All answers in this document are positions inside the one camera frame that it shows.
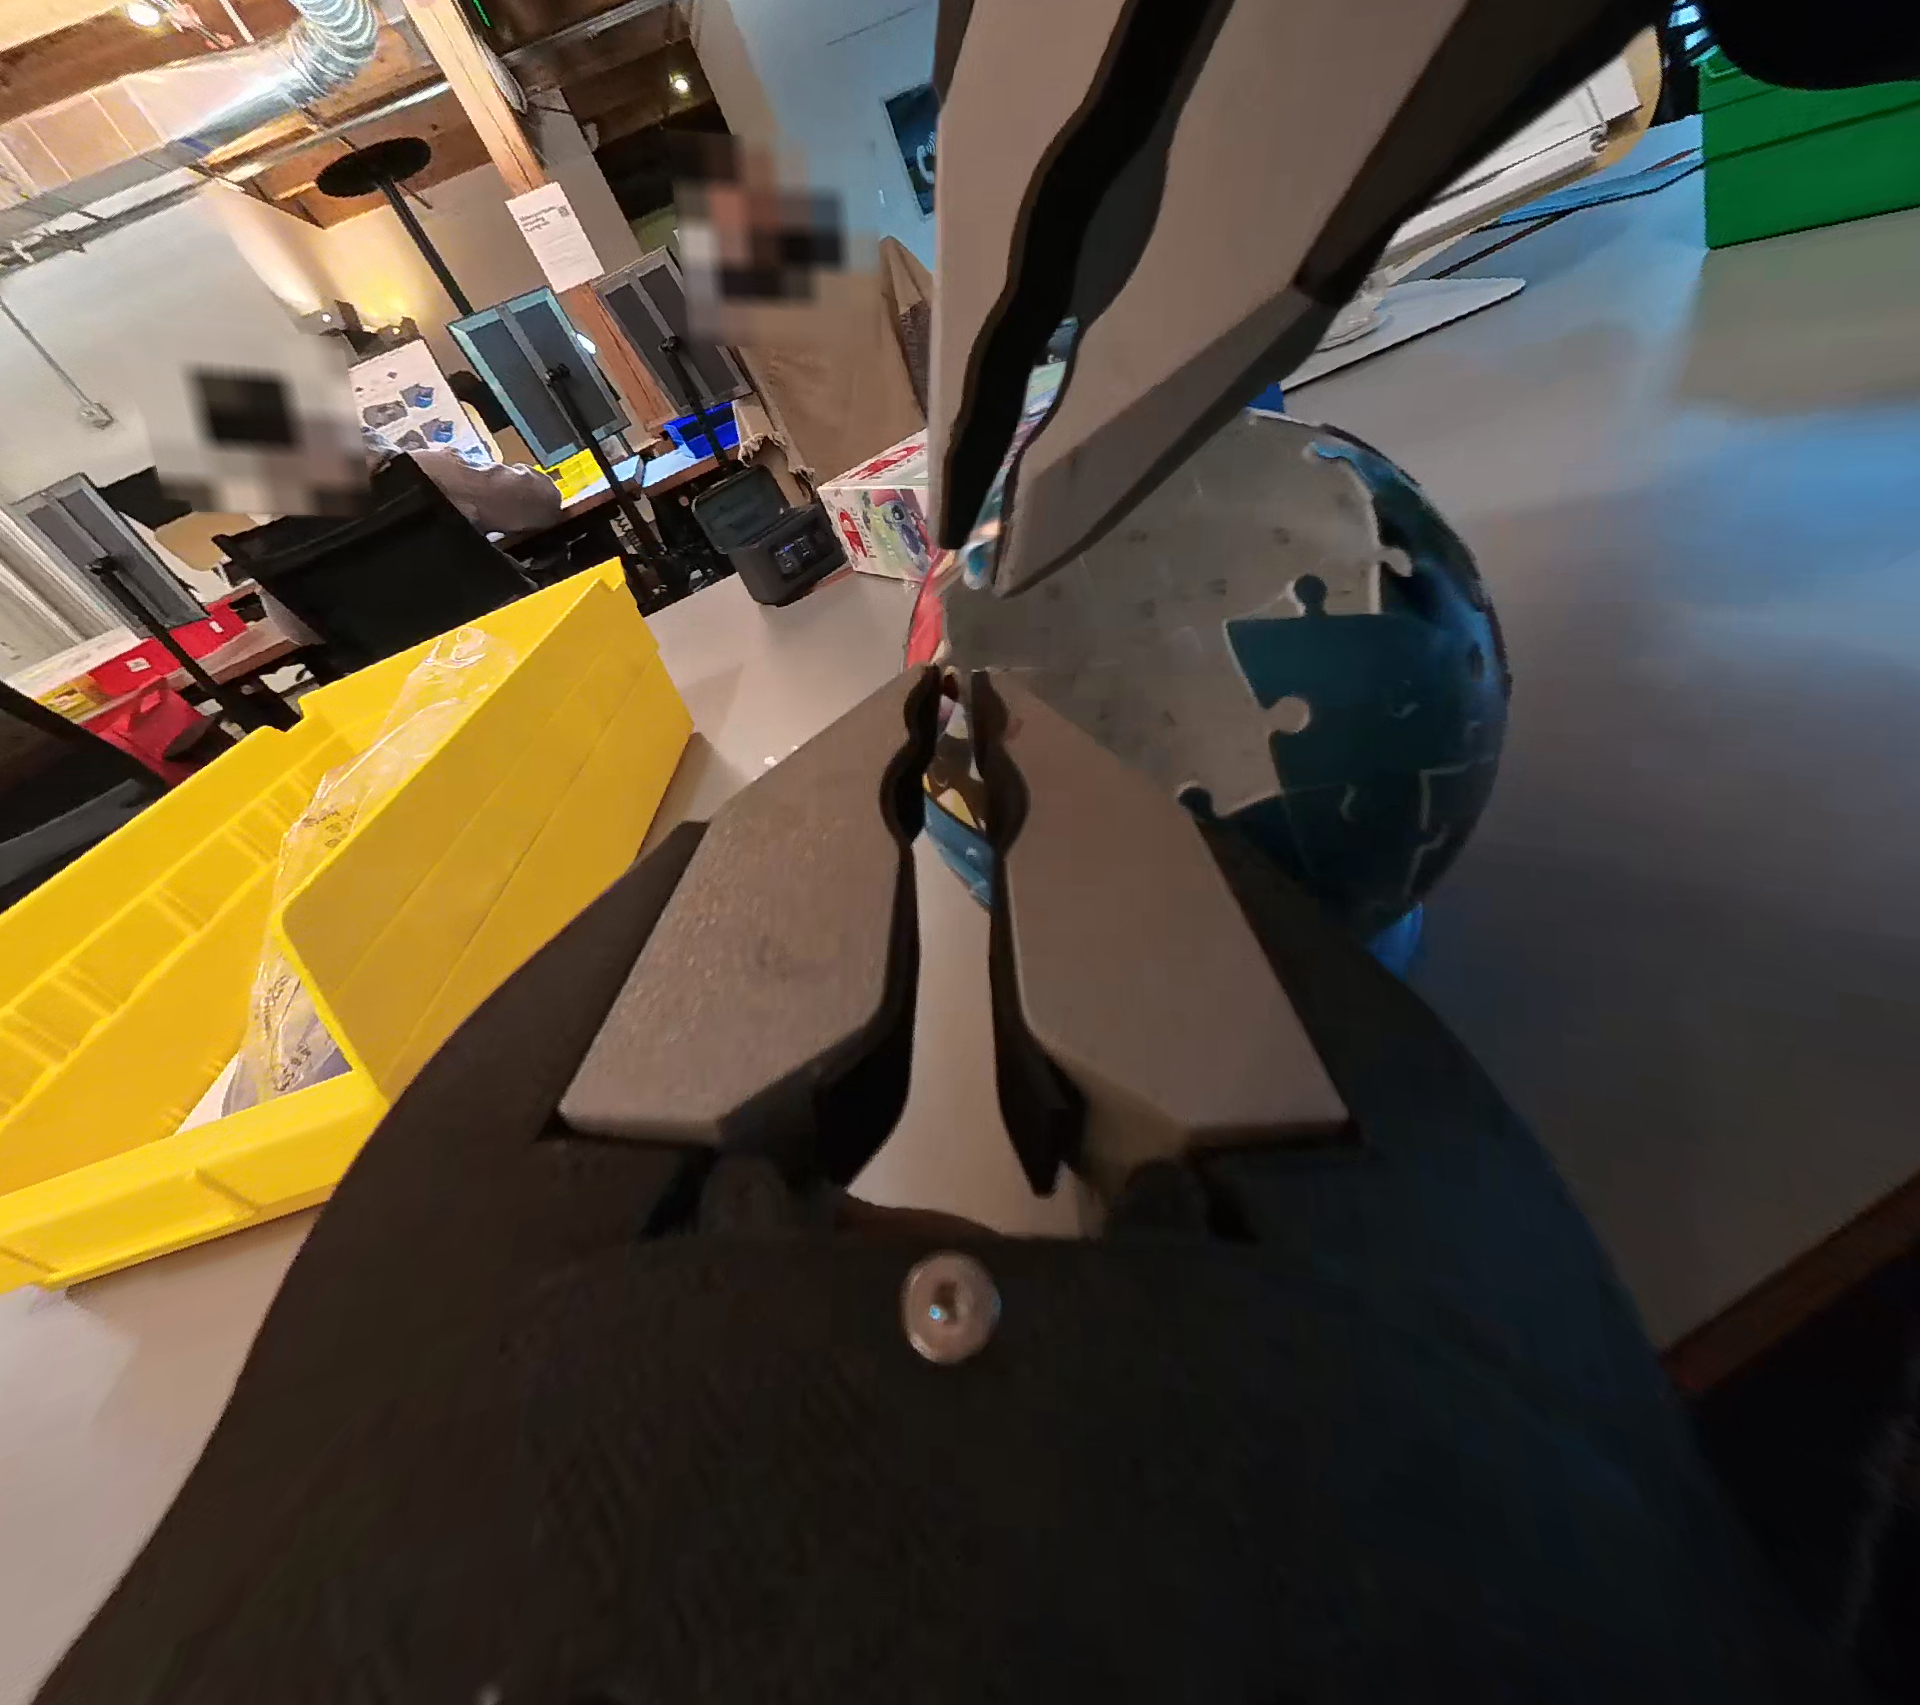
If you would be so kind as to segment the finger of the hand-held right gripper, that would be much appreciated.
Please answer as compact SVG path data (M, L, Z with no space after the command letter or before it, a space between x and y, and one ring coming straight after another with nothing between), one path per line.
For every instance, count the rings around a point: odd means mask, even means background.
M1098 187L1047 185L1131 0L938 0L928 471L936 535L972 535L1066 316Z
M1337 303L1297 290L1467 0L1230 0L1167 133L1137 259L1074 341L1010 479L994 588L1034 587L1203 436L1259 361Z

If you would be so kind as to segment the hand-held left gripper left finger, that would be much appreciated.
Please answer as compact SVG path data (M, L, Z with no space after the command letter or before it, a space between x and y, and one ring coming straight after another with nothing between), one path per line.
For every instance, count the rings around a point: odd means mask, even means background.
M895 674L704 824L557 1104L583 1137L850 1184L900 1123L942 673Z

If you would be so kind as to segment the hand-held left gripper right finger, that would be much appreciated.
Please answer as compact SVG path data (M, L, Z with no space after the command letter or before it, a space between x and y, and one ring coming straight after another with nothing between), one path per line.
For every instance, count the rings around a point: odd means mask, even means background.
M1330 1140L1350 1113L1199 822L1015 677L967 685L994 1083L1019 1173Z

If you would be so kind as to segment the blue puzzle ball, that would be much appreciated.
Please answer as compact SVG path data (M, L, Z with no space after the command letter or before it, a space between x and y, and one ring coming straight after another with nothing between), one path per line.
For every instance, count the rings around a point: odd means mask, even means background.
M1250 409L1010 599L997 535L928 571L909 667L1019 678L1357 939L1427 901L1492 794L1512 674L1473 554L1397 465Z

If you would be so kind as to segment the white puzzle carton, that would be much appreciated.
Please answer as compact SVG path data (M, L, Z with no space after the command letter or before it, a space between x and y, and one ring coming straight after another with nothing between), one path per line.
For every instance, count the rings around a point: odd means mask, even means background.
M926 433L913 433L818 489L853 573L917 587L940 554L928 524Z

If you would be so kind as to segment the green box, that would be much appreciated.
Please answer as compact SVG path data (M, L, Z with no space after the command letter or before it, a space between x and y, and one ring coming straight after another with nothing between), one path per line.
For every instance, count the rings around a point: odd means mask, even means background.
M1805 91L1695 70L1702 228L1728 250L1917 205L1917 85Z

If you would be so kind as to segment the yellow plastic bin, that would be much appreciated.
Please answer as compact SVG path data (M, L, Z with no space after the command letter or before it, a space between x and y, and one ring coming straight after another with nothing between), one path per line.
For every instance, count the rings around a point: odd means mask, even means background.
M321 1204L452 1032L634 861L693 723L618 564L475 622L510 674L269 914L280 840L430 644L311 692L2 921L2 1288ZM196 1117L273 925L346 1070Z

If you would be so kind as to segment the black power station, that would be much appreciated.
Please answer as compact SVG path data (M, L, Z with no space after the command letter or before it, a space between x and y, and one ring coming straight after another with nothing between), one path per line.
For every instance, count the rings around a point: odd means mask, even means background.
M826 506L793 502L760 465L699 492L690 513L761 606L787 606L847 566Z

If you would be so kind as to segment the grey panel on stand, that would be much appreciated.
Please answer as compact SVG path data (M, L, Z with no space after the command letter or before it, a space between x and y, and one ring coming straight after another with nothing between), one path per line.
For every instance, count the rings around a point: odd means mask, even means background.
M671 249L654 249L591 284L618 332L636 350L673 414L704 414L753 397L756 389L731 349L695 332L684 274Z
M102 595L96 566L108 563L142 610L169 631L197 622L205 612L204 600L147 531L117 513L84 475L28 492L5 504L3 514L37 546L58 552L69 573L90 581L86 588L96 596Z
M553 290L471 310L445 329L535 465L560 467L589 441L626 433L618 395Z

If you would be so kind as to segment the clear plastic bag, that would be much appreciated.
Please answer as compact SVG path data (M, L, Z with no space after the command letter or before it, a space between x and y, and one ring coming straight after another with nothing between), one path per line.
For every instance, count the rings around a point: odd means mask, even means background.
M474 624L435 638L395 686L369 742L328 770L297 820L280 840L267 912L338 852L406 778L442 748L460 721L513 669L516 647ZM196 1117L233 1117L267 1101L305 1090L346 1070L282 932L269 925L252 977L244 1039Z

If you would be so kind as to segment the white paper notice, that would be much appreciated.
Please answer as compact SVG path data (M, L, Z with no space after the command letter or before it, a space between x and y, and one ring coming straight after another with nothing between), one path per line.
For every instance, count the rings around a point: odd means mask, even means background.
M606 271L564 183L550 181L506 199L506 211L556 295L587 286Z

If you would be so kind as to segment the black office chair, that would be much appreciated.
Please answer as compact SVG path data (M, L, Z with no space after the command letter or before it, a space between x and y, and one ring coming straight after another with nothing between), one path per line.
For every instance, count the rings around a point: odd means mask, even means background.
M352 517L288 514L212 542L311 633L311 667L324 682L537 590L407 452L376 467Z

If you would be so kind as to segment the red tool case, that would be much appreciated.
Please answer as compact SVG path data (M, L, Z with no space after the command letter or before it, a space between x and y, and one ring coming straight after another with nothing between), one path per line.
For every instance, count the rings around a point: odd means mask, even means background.
M219 718L194 706L167 682L133 686L127 697L80 723L86 732L167 780L185 778L230 745Z

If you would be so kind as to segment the white printed carton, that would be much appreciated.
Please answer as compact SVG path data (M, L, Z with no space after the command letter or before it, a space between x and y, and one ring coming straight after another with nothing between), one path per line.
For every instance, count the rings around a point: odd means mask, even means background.
M352 413L372 450L440 446L464 465L498 465L498 446L453 392L432 349L410 339L348 368Z

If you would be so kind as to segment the dark wall poster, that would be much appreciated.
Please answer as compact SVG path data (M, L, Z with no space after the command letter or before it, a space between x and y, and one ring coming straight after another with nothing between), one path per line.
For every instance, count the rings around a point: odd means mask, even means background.
M938 205L940 95L930 82L898 91L881 100L909 195L930 218Z

